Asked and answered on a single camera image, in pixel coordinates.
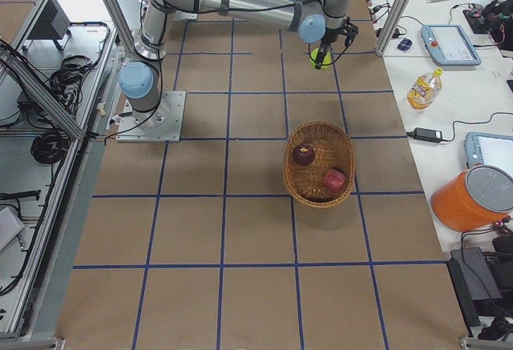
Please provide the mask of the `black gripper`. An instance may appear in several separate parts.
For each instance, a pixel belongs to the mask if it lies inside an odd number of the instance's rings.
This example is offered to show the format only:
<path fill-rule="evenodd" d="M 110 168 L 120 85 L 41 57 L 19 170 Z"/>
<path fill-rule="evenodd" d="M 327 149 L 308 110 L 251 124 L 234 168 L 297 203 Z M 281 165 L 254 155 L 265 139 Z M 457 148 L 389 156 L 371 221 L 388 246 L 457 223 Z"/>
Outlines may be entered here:
<path fill-rule="evenodd" d="M 325 34 L 321 39 L 321 45 L 313 50 L 313 65 L 316 70 L 323 70 L 329 66 L 329 46 L 336 42 L 345 31 L 344 26 L 336 29 L 326 27 Z"/>

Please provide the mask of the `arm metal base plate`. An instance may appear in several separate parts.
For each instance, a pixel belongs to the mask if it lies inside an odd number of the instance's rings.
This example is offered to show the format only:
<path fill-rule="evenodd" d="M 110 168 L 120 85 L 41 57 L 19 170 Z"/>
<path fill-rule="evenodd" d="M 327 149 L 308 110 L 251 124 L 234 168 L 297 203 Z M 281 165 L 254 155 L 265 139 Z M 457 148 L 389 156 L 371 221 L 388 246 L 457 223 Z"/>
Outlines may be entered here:
<path fill-rule="evenodd" d="M 198 15 L 194 13 L 186 13 L 181 10 L 177 10 L 174 14 L 174 21 L 175 22 L 186 22 L 186 21 L 196 21 Z"/>
<path fill-rule="evenodd" d="M 165 91 L 156 113 L 140 125 L 150 114 L 134 112 L 126 99 L 124 110 L 131 112 L 122 117 L 118 125 L 118 134 L 115 136 L 120 143 L 178 143 L 181 137 L 184 107 L 186 102 L 185 91 Z"/>

